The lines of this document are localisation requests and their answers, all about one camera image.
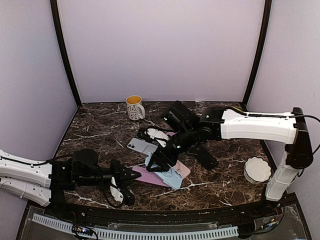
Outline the pink bare phone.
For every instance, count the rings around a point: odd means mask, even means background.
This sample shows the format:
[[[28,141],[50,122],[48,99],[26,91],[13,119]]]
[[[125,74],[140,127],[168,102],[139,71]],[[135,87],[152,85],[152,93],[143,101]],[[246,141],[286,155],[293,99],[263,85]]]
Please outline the pink bare phone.
[[[155,173],[147,171],[147,169],[144,167],[135,165],[132,167],[132,170],[141,174],[140,177],[136,178],[137,181],[162,187],[168,187],[168,185],[166,185],[161,178],[159,178]]]

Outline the light blue phone case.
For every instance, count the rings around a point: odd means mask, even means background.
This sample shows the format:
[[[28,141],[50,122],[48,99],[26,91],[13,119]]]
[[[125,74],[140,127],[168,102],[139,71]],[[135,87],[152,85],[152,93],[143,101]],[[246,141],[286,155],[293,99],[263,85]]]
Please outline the light blue phone case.
[[[177,170],[173,167],[169,167],[168,171],[153,171],[159,170],[160,166],[157,165],[155,162],[152,162],[153,153],[149,152],[148,156],[145,158],[145,166],[148,172],[154,173],[160,178],[163,183],[171,187],[173,190],[178,190],[181,188],[182,182],[184,180],[182,174],[180,174]]]

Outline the pink phone case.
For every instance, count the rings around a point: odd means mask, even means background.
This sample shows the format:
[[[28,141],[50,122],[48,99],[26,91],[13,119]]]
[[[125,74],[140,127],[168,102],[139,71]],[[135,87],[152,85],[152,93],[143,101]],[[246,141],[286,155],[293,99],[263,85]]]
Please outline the pink phone case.
[[[183,179],[188,177],[191,173],[191,170],[179,160],[176,162],[176,165],[173,168],[182,175]]]

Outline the light blue bare phone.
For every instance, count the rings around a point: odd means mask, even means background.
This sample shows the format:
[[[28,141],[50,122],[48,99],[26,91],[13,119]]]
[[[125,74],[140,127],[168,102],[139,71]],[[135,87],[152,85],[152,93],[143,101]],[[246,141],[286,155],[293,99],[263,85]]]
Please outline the light blue bare phone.
[[[127,144],[127,148],[130,150],[136,151],[138,153],[142,153],[142,150],[148,145],[152,146],[155,144],[149,143],[144,140],[140,140],[138,138],[132,138],[130,142]]]

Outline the black bare phone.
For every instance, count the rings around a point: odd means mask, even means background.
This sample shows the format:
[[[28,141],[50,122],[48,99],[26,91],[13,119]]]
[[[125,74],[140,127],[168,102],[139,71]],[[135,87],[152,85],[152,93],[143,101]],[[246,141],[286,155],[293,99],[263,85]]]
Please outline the black bare phone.
[[[189,152],[194,154],[194,157],[207,171],[211,171],[219,165],[217,159],[202,145],[194,146]]]

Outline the clear phone case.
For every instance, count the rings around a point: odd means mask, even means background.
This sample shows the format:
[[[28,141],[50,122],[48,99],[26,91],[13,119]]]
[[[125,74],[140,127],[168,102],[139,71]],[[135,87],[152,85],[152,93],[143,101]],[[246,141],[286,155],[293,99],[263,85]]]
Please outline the clear phone case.
[[[157,150],[158,146],[157,145],[147,145],[143,150],[142,154],[145,155],[145,162],[149,162],[152,155],[155,153]]]

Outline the purple phone case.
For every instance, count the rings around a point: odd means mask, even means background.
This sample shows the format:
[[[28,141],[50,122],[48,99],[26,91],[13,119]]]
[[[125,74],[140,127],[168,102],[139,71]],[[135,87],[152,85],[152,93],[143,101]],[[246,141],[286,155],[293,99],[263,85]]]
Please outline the purple phone case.
[[[172,136],[174,136],[175,134],[176,134],[175,132],[167,132],[167,133],[166,133],[166,135],[169,136],[169,137],[172,137]]]

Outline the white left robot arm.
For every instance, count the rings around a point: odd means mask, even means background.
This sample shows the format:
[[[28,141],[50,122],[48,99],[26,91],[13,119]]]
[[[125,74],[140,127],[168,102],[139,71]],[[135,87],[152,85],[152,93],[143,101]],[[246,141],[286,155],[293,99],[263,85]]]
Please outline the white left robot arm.
[[[0,186],[8,191],[47,207],[60,218],[67,218],[70,206],[62,195],[76,187],[99,187],[105,198],[112,196],[117,205],[132,206],[135,197],[127,187],[142,175],[111,160],[108,168],[98,164],[98,154],[90,148],[74,151],[45,161],[37,161],[0,152]]]

